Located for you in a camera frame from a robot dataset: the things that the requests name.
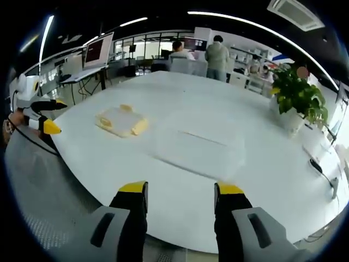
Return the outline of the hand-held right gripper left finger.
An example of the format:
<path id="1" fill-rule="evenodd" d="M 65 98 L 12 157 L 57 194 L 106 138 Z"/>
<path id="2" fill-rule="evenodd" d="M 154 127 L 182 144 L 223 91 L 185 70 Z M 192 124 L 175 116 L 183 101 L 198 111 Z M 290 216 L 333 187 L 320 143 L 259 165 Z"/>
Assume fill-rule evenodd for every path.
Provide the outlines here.
<path id="1" fill-rule="evenodd" d="M 142 261 L 148 182 L 123 185 L 109 206 L 85 217 L 73 238 L 73 261 Z"/>

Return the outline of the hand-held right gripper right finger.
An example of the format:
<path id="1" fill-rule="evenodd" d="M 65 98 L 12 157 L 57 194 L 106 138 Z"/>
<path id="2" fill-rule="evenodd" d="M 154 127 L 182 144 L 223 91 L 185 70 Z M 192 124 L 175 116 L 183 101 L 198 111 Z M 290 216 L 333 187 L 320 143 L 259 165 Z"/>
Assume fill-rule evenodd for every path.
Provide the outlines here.
<path id="1" fill-rule="evenodd" d="M 290 243 L 285 227 L 252 204 L 237 186 L 214 184 L 214 231 L 219 261 L 309 261 Z"/>

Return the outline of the person's left hand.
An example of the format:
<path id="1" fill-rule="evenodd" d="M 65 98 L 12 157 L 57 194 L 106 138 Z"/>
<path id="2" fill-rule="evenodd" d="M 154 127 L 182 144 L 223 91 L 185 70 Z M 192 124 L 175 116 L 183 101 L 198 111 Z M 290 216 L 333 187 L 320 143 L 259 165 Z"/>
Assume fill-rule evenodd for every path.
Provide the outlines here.
<path id="1" fill-rule="evenodd" d="M 28 119 L 21 110 L 16 110 L 9 114 L 8 121 L 14 126 L 28 126 Z"/>

